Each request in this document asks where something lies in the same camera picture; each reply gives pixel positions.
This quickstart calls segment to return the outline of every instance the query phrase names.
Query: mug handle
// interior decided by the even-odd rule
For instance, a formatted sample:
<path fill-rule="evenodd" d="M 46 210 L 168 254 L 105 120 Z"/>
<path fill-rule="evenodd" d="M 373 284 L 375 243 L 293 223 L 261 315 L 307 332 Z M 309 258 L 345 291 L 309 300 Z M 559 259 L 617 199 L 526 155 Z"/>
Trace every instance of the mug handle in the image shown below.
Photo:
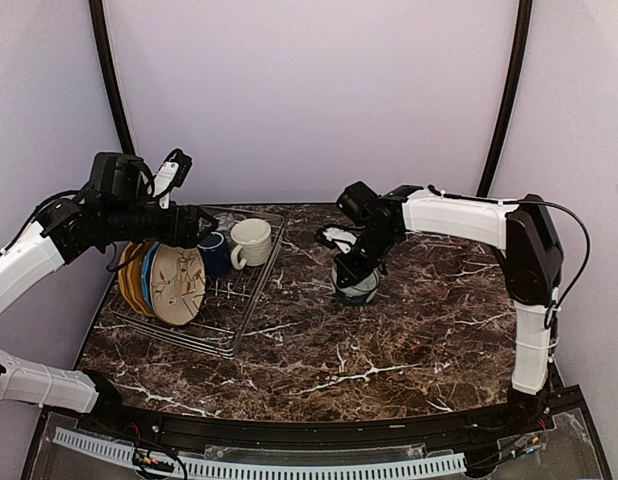
<path fill-rule="evenodd" d="M 240 250 L 242 250 L 242 245 L 236 245 L 236 248 L 231 252 L 231 264 L 236 270 L 242 270 L 247 265 L 246 258 L 239 258 Z"/>

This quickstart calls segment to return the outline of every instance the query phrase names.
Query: dark cup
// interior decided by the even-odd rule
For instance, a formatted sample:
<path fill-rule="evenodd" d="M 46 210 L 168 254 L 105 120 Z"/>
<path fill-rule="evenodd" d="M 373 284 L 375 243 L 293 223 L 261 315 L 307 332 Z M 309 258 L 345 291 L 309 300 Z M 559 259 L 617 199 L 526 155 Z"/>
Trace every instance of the dark cup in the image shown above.
<path fill-rule="evenodd" d="M 231 272 L 231 255 L 227 239 L 222 233 L 212 232 L 198 244 L 205 263 L 205 276 L 221 278 Z"/>

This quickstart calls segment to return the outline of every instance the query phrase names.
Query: robotic arm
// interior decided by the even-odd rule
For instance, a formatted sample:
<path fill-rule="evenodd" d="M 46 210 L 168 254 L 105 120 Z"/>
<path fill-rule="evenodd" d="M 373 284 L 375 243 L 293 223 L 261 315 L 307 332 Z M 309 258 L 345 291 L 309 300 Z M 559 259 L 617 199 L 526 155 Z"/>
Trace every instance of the robotic arm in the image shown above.
<path fill-rule="evenodd" d="M 542 198 L 498 201 L 447 195 L 433 187 L 402 186 L 378 196 L 357 182 L 338 198 L 338 207 L 361 230 L 319 230 L 318 240 L 341 252 L 334 260 L 335 283 L 345 289 L 364 282 L 406 232 L 431 232 L 494 247 L 517 315 L 516 364 L 512 387 L 536 395 L 547 379 L 554 307 L 563 250 Z"/>
<path fill-rule="evenodd" d="M 132 155 L 99 153 L 89 181 L 73 198 L 57 195 L 32 214 L 0 251 L 0 314 L 29 288 L 91 247 L 102 253 L 114 242 L 156 239 L 193 248 L 217 221 L 198 206 L 169 201 L 192 160 L 174 150 L 153 176 Z M 97 374 L 65 371 L 0 350 L 0 400 L 90 412 L 108 385 Z"/>

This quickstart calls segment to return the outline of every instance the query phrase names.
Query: vertical black post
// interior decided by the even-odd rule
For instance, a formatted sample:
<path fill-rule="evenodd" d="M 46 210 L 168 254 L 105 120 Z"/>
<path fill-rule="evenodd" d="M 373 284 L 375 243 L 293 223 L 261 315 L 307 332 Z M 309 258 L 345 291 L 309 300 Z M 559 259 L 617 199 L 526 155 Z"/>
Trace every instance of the vertical black post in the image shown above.
<path fill-rule="evenodd" d="M 98 58 L 100 59 L 102 79 L 105 82 L 105 89 L 107 90 L 107 97 L 109 98 L 109 108 L 111 109 L 111 115 L 116 125 L 120 147 L 124 153 L 135 155 L 136 150 L 133 146 L 131 131 L 129 130 L 125 109 L 122 105 L 122 97 L 120 95 L 120 88 L 118 87 L 113 57 L 111 55 L 111 45 L 109 44 L 107 21 L 105 19 L 102 0 L 89 0 L 89 8 L 91 10 L 93 36 L 96 40 Z"/>
<path fill-rule="evenodd" d="M 489 195 L 489 190 L 491 190 L 491 184 L 493 183 L 498 168 L 498 161 L 502 154 L 502 147 L 505 143 L 505 137 L 507 136 L 507 128 L 509 127 L 513 103 L 516 99 L 516 91 L 518 90 L 522 60 L 525 56 L 532 3 L 532 0 L 520 0 L 518 4 L 518 18 L 516 19 L 513 46 L 511 47 L 507 80 L 502 94 L 500 111 L 498 112 L 498 119 L 496 120 L 496 127 L 493 132 L 493 138 L 491 139 L 487 161 L 485 162 L 485 168 L 482 172 L 482 178 L 480 179 L 480 186 L 476 194 L 478 197 L 486 197 Z"/>

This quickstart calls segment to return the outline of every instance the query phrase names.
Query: marble tabletop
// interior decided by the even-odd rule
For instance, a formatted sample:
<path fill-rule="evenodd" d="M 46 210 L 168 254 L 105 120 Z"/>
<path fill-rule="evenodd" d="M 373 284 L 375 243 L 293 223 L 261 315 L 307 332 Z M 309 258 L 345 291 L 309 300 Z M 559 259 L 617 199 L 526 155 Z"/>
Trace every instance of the marble tabletop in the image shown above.
<path fill-rule="evenodd" d="M 105 373 L 127 405 L 225 419 L 378 420 L 505 402 L 515 314 L 487 246 L 410 234 L 373 302 L 345 307 L 329 283 L 335 253 L 314 241 L 344 216 L 332 205 L 246 208 L 288 224 L 236 358 L 138 333 L 106 308 L 114 284 L 79 368 Z"/>

